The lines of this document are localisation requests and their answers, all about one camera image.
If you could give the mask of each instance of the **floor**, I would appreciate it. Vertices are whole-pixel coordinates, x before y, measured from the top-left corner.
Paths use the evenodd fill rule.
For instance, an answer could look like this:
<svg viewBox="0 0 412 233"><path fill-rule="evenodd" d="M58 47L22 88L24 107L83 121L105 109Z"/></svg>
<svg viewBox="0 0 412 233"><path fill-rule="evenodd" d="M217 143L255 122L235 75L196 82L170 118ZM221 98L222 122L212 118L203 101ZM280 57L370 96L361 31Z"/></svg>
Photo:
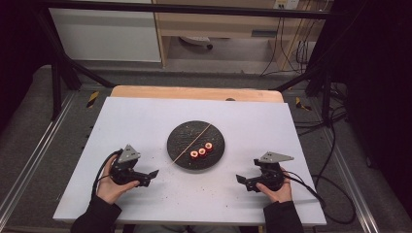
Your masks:
<svg viewBox="0 0 412 233"><path fill-rule="evenodd" d="M296 72L287 72L260 76L271 57L270 48L264 40L213 39L212 42L214 48L207 50L174 38L169 51L169 65L165 68L153 64L135 64L142 65L136 67L118 63L111 66L104 64L106 69L99 63L88 63L88 67L114 83L139 85L268 89L298 75ZM292 64L297 68L296 62L292 61ZM271 63L266 70L277 71L275 63ZM3 204L10 199L18 200L9 206L8 210L12 212L8 216L3 215L5 205L1 207L2 220L7 220L3 221L6 224L3 232L68 232L70 225L52 220L52 215L82 154L104 99L111 92L111 89L99 86L86 77L81 78L84 86L80 91L64 91L66 96L72 98L72 104L64 112L65 117L57 125L58 130L51 135L51 141L47 142L43 150L36 147L51 124L52 91L48 68L35 74L26 98L9 126L1 133L0 166L3 171L7 171L7 176L0 177L0 198ZM302 82L283 93L296 126L313 125L316 124L314 121L319 120L317 109L320 99L307 97L303 91L305 85L306 82ZM338 85L336 88L343 89L344 86ZM91 109L86 108L91 93L96 90L100 91L96 102ZM296 97L300 98L303 107L296 107ZM332 108L339 106L341 100L332 101ZM410 217L397 202L381 173L366 166L350 119L343 118L336 122L334 129L337 142L335 157L327 165L324 175L337 186L350 191L339 169L336 154L341 154L356 180L376 228L365 229L362 226L364 219L358 215L350 224L339 224L328 218L327 225L317 227L317 232L412 232ZM303 134L306 130L296 128L298 134L302 133L299 139L309 170L312 174L318 174L330 152L331 131L321 127ZM36 166L31 170L25 167L27 161L34 159L31 156L33 151L39 150L40 159L32 163ZM14 188L21 171L29 171L23 174L27 176L24 179L26 183L20 192L12 193L15 196L11 196L10 190ZM320 181L318 192L327 202L328 215L341 220L351 218L350 202L336 187Z"/></svg>

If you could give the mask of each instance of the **person's left hand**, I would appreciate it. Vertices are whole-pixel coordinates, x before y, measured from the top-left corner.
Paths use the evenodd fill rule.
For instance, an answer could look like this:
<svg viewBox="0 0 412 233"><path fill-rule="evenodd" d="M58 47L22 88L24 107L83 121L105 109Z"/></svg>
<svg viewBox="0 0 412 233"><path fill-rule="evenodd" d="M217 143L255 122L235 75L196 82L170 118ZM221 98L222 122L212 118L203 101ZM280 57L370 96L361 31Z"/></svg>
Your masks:
<svg viewBox="0 0 412 233"><path fill-rule="evenodd" d="M115 161L117 155L113 155L109 161L107 161L104 170L103 178L100 180L99 186L97 187L96 195L103 199L109 204L114 204L122 194L126 191L132 189L139 184L138 181L127 183L124 185L118 185L110 178L110 169L112 168L112 163Z"/></svg>

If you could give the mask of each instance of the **round black plate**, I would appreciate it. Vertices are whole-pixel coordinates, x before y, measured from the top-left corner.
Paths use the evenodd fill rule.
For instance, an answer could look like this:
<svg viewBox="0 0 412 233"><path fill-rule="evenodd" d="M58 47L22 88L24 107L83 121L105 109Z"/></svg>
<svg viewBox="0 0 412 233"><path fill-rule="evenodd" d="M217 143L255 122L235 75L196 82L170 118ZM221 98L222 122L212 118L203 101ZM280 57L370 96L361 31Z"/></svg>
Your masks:
<svg viewBox="0 0 412 233"><path fill-rule="evenodd" d="M170 158L174 161L208 125L208 122L195 120L185 122L176 127L167 139L167 151ZM205 157L199 157L195 160L191 159L190 152L203 148L206 143L212 143L213 150L208 152ZM223 135L218 128L210 125L202 136L182 154L176 161L176 164L190 170L210 168L222 158L223 152Z"/></svg>

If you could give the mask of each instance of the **wooden stick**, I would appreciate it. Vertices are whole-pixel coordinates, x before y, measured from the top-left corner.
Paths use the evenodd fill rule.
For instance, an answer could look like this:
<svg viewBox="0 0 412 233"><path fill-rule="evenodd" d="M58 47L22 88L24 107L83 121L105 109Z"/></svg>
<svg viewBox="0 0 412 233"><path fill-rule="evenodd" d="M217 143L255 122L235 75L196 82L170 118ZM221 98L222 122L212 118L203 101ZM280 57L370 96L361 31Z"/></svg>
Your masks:
<svg viewBox="0 0 412 233"><path fill-rule="evenodd" d="M194 140L193 140L193 142L191 142L189 145L188 145L188 147L187 148L185 148L185 150L183 150L182 152L181 152L181 154L179 154L179 156L177 156L176 157L176 159L175 160L173 160L173 162L170 164L170 165L172 165L172 164L174 164L185 152L186 152L186 150L188 150L188 148L190 148L191 147L191 145L193 145L193 143L194 142L196 142L197 141L197 139L199 139L200 138L200 136L202 136L202 134L204 133L204 132L206 132L206 130L210 127L210 125L212 125L211 123L209 123L209 125L208 126L206 126L206 128L199 134L199 136L197 136Z"/></svg>

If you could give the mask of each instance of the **metal bar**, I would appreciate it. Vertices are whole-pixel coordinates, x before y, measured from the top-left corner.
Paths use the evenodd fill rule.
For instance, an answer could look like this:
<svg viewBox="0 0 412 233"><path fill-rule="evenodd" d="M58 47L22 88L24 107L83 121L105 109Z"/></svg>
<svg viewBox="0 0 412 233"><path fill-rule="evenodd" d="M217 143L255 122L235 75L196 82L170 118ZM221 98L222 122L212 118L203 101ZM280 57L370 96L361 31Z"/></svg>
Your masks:
<svg viewBox="0 0 412 233"><path fill-rule="evenodd" d="M313 107L315 114L317 115L319 120L322 120L321 117L321 107L319 106L318 102L313 98L310 98L311 106ZM326 135L327 141L331 145L333 136L330 128L323 128L324 133ZM345 158L340 150L339 146L336 144L334 153L333 153L333 160L335 162L337 171L342 178L343 183L345 184L346 190L348 194L352 197L355 207L358 213L358 219L360 224L363 228L364 232L367 233L378 233L379 229L375 222L375 218L373 217L372 213L369 211L369 207L366 204L366 201L363 198L360 188L352 175L351 170L349 169L348 165L346 164Z"/></svg>
<svg viewBox="0 0 412 233"><path fill-rule="evenodd" d="M293 17L315 19L340 19L348 17L346 13L307 12L293 10L213 7L172 4L144 4L144 3L119 3L119 2L93 2L93 1L68 1L68 0L40 0L42 7L58 9L119 11L119 12L153 12L153 13L180 13L225 15L245 17Z"/></svg>
<svg viewBox="0 0 412 233"><path fill-rule="evenodd" d="M18 200L23 194L24 190L27 188L31 178L36 172L37 167L42 161L43 156L45 155L52 139L54 138L55 133L61 125L61 122L66 117L73 98L77 95L77 91L71 91L65 98L63 102L63 109L57 119L49 125L36 149L31 154L24 168L21 170L20 175L13 184L13 187L10 189L6 198L0 206L0 232L3 231L3 228L6 226L7 221L12 215L13 210L15 209Z"/></svg>

